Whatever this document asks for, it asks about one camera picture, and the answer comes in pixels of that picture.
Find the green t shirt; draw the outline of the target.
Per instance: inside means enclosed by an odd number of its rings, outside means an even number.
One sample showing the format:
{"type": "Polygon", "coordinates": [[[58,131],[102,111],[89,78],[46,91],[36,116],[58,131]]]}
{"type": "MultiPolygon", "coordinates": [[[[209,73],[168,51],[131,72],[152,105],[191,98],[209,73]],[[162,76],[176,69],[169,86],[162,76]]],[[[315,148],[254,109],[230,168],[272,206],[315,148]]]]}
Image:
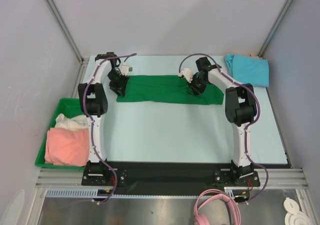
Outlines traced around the green t shirt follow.
{"type": "Polygon", "coordinates": [[[185,79],[177,75],[132,75],[118,103],[156,102],[185,105],[222,105],[223,92],[209,84],[203,94],[195,95],[185,79]]]}

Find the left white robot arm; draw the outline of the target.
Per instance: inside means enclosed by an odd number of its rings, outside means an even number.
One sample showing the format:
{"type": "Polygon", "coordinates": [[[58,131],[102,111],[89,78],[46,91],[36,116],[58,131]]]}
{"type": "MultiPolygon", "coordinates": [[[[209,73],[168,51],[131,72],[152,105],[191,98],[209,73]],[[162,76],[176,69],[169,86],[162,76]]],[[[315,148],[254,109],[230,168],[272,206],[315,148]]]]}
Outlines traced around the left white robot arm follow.
{"type": "Polygon", "coordinates": [[[94,58],[94,69],[86,80],[79,83],[78,96],[81,111],[87,118],[89,130],[88,161],[99,163],[107,159],[104,142],[104,115],[108,111],[105,89],[109,88],[117,96],[124,97],[131,70],[121,63],[122,56],[114,52],[98,54],[94,58]]]}

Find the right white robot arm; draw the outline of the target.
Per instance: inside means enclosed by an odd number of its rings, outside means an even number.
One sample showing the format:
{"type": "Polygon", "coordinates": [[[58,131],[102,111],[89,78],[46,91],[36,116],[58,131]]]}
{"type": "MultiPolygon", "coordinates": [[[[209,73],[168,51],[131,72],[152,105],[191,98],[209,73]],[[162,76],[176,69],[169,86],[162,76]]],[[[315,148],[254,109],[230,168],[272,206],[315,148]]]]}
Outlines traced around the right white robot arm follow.
{"type": "Polygon", "coordinates": [[[179,77],[187,81],[195,95],[204,93],[209,85],[215,85],[224,94],[226,119],[232,125],[234,152],[232,163],[238,168],[253,164],[250,152],[251,127],[260,118],[260,104],[250,83],[243,84],[226,74],[209,56],[196,60],[197,72],[179,68],[179,77]]]}

